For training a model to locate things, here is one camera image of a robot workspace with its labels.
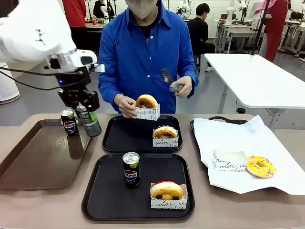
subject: white cylinder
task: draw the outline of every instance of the white cylinder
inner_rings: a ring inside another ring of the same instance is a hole
[[[0,63],[0,67],[7,68],[6,63]],[[5,74],[11,76],[10,71],[2,70]],[[9,77],[0,73],[0,104],[7,104],[20,97],[20,93],[15,82]]]

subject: black tray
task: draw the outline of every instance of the black tray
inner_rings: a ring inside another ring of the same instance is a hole
[[[122,156],[107,154],[96,162],[81,204],[85,217],[95,221],[133,221],[182,220],[191,215],[195,200],[187,164],[181,156],[142,154],[140,183],[133,189],[125,185]],[[163,180],[186,184],[188,201],[185,210],[151,208],[151,182]]]
[[[209,119],[210,120],[220,119],[220,120],[224,120],[226,123],[233,123],[233,124],[237,124],[237,125],[245,124],[247,122],[246,120],[243,120],[243,119],[228,119],[228,118],[221,117],[221,116],[215,116],[215,117],[211,117]],[[190,121],[190,125],[191,125],[191,129],[193,131],[194,138],[195,138],[195,141],[196,141],[196,144],[197,144],[198,152],[200,154],[199,145],[198,145],[198,142],[197,142],[196,137],[195,137],[194,120]],[[205,166],[204,163],[203,163],[203,165],[205,167],[207,175],[209,176],[209,174],[208,174],[208,167]]]
[[[178,147],[153,147],[153,130],[161,125],[169,125],[178,130]],[[183,144],[179,122],[175,117],[161,115],[157,121],[126,119],[116,116],[109,120],[102,146],[111,153],[175,152]]]

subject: tray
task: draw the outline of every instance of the tray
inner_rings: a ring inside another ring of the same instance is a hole
[[[79,169],[90,137],[67,138],[61,119],[41,120],[0,164],[0,189],[43,190],[70,185]]]
[[[132,221],[181,220],[191,215],[195,201],[187,164],[181,156],[142,154],[140,183],[133,189],[125,185],[122,156],[123,154],[107,154],[96,162],[81,204],[85,217],[95,221]],[[186,184],[188,203],[185,210],[151,208],[151,182],[163,180]]]
[[[221,117],[221,116],[215,116],[215,117],[211,117],[209,119],[210,120],[218,120],[219,119],[219,120],[225,121],[226,123],[233,123],[233,124],[237,124],[237,125],[245,124],[247,122],[246,120],[243,120],[243,119],[228,119],[228,118]],[[198,142],[197,142],[196,137],[195,137],[194,120],[190,121],[190,125],[191,125],[191,129],[193,131],[193,134],[194,134],[194,138],[195,138],[195,141],[196,141],[198,152],[200,154],[199,145],[198,145]],[[208,167],[205,166],[204,163],[202,163],[202,164],[203,164],[203,166],[204,166],[204,168],[206,170],[207,175],[209,176],[209,174],[208,174]]]
[[[178,130],[178,147],[153,147],[153,129],[161,125],[169,125]],[[111,153],[137,152],[158,153],[175,152],[183,144],[179,122],[169,115],[161,115],[158,121],[142,119],[126,119],[116,116],[109,120],[102,146]]]

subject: donut box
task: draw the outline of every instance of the donut box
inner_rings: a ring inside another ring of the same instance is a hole
[[[178,130],[177,132],[177,137],[175,138],[159,138],[159,137],[154,137],[154,131],[152,131],[152,146],[153,147],[178,147],[178,141],[179,141],[179,133]]]
[[[151,183],[150,190],[154,186],[154,183]],[[163,208],[163,209],[180,209],[184,210],[186,209],[187,204],[187,189],[186,185],[182,184],[179,185],[183,190],[183,197],[179,200],[162,200],[162,199],[156,199],[152,197],[151,194],[151,208]]]
[[[135,111],[137,112],[138,119],[157,121],[160,117],[160,104],[158,104],[157,108],[136,107]]]
[[[247,167],[248,159],[243,151],[222,152],[214,150],[212,163],[215,170],[243,172]]]

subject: shirt collar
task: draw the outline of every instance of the shirt collar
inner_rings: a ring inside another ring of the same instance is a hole
[[[170,28],[171,24],[170,24],[170,21],[168,20],[167,10],[165,9],[162,1],[158,0],[157,5],[159,5],[159,9],[161,9],[161,14],[160,14],[161,20],[160,21],[163,21],[165,23],[165,25]],[[127,8],[127,10],[126,10],[126,22],[127,22],[128,26],[130,23],[136,25],[133,22],[132,11],[129,8]]]

